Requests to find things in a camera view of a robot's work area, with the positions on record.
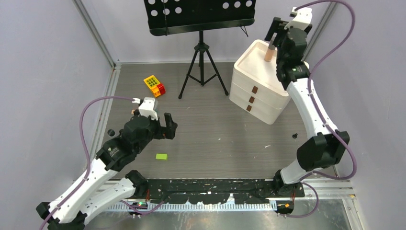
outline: black music stand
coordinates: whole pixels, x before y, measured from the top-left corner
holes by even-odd
[[[209,52],[209,46],[203,41],[203,31],[229,27],[242,27],[254,23],[256,0],[144,0],[148,15],[149,31],[152,35],[173,35],[199,31],[199,43],[194,47],[194,55],[186,74],[179,99],[189,78],[204,86],[214,77],[218,77],[228,95],[226,87]],[[200,80],[190,75],[193,64],[199,55]],[[216,72],[204,81],[203,55],[207,53]]]

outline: brown drawer handle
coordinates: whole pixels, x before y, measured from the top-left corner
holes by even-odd
[[[258,91],[258,87],[257,87],[257,86],[254,86],[254,87],[252,88],[252,92],[253,92],[253,93],[257,93],[257,91]]]

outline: hole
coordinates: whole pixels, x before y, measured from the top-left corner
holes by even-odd
[[[158,11],[156,11],[156,10],[151,11],[151,15],[152,15],[153,17],[157,16],[157,15],[158,15]]]

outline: wall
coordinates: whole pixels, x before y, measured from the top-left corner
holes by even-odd
[[[354,0],[354,33],[315,72],[321,102],[350,134],[358,173],[351,180],[368,230],[404,229],[406,219],[406,2]],[[310,53],[314,65],[345,36],[348,10],[339,6]],[[351,172],[348,154],[338,165]]]
[[[1,1],[0,54],[0,229],[38,229],[35,207],[82,173],[79,116],[111,68],[72,1]],[[86,114],[88,143],[99,111]]]
[[[255,23],[246,27],[249,37],[239,27],[205,31],[204,40],[211,47],[213,59],[237,60],[254,40],[265,38],[273,17],[289,20],[292,7],[307,2],[309,0],[257,0]],[[160,37],[151,35],[144,1],[83,0],[83,4],[114,60],[166,62],[192,59],[193,48],[199,40],[198,32]],[[314,26],[320,22],[326,7],[327,3],[312,7]]]

